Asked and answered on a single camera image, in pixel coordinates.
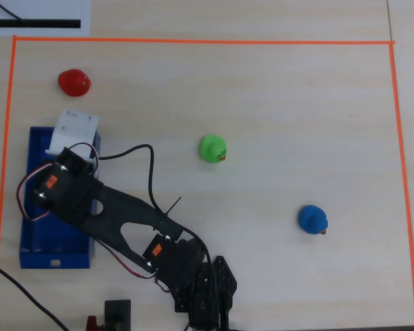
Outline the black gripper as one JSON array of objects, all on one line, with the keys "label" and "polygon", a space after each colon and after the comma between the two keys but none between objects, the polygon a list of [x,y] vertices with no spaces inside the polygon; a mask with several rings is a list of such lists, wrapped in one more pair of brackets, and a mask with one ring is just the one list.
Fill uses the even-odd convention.
[{"label": "black gripper", "polygon": [[94,146],[90,146],[90,155],[82,157],[73,151],[74,146],[64,148],[63,151],[56,157],[56,164],[62,170],[70,172],[71,174],[87,173],[93,177],[99,169],[99,154]]}]

